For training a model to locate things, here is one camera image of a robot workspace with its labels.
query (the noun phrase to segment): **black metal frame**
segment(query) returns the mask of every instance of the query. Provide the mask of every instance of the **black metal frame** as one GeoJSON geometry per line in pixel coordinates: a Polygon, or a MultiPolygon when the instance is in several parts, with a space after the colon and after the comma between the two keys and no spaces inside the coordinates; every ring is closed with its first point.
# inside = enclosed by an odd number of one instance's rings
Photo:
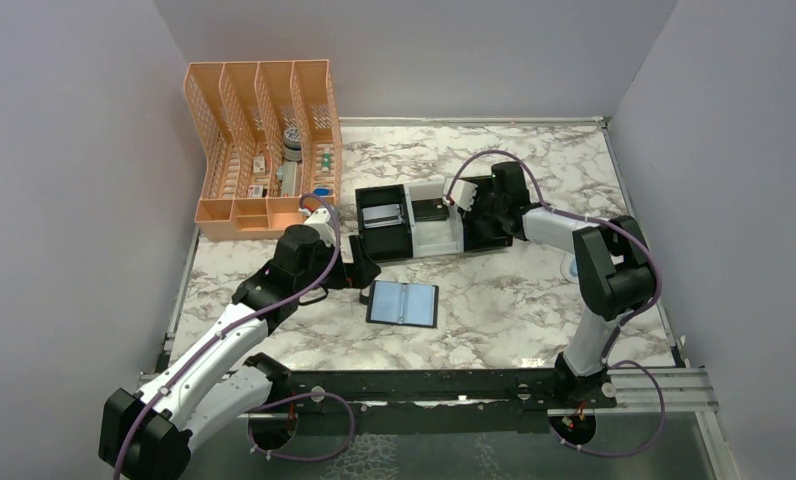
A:
{"type": "MultiPolygon", "coordinates": [[[[603,381],[584,389],[582,399],[571,398],[561,389],[559,369],[551,368],[292,371],[264,353],[250,357],[248,367],[272,381],[268,402],[312,391],[344,398],[354,411],[357,433],[548,433],[549,409],[575,410],[581,401],[591,408],[616,406],[601,393],[603,381]]],[[[296,435],[347,433],[348,412],[331,399],[299,401],[294,411],[296,435]]],[[[264,422],[270,420],[252,420],[251,428],[275,428],[264,422]]]]}

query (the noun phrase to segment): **small bottle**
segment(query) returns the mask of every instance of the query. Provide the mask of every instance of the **small bottle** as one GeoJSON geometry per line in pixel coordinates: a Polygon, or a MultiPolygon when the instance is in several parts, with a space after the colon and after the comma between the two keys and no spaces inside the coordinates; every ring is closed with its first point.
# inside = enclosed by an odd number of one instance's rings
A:
{"type": "Polygon", "coordinates": [[[330,147],[324,148],[324,157],[321,161],[321,173],[328,173],[330,171],[330,147]]]}

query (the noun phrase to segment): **metal bracket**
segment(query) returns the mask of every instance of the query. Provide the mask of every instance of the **metal bracket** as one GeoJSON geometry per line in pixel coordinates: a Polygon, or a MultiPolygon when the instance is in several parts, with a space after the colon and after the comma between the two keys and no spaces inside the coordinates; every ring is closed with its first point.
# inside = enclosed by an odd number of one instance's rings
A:
{"type": "MultiPolygon", "coordinates": [[[[706,412],[719,410],[719,402],[704,368],[649,368],[657,379],[666,411],[706,412]]],[[[606,414],[656,413],[660,411],[657,391],[651,380],[638,369],[610,370],[610,380],[616,388],[616,406],[613,408],[590,408],[586,412],[606,414]]],[[[548,414],[567,415],[564,409],[549,410],[548,414]]]]}

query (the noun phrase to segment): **desk organizer compartment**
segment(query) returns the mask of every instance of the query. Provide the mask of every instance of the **desk organizer compartment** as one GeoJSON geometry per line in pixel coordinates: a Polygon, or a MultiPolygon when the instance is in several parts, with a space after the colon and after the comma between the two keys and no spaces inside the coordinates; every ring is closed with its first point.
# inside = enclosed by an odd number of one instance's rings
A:
{"type": "Polygon", "coordinates": [[[207,157],[195,222],[208,238],[278,238],[303,222],[300,195],[281,196],[277,176],[288,127],[301,141],[300,193],[324,188],[338,203],[342,137],[327,60],[193,63],[184,91],[207,157]]]}

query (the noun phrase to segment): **black base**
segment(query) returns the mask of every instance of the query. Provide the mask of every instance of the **black base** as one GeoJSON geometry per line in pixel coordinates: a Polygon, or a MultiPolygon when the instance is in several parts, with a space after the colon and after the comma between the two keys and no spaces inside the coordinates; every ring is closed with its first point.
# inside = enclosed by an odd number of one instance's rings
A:
{"type": "MultiPolygon", "coordinates": [[[[145,403],[118,389],[104,404],[98,457],[115,466],[118,451],[130,426],[145,403]]],[[[136,432],[122,467],[122,474],[132,480],[174,480],[180,478],[189,458],[192,432],[180,432],[163,414],[151,410],[136,432]]]]}

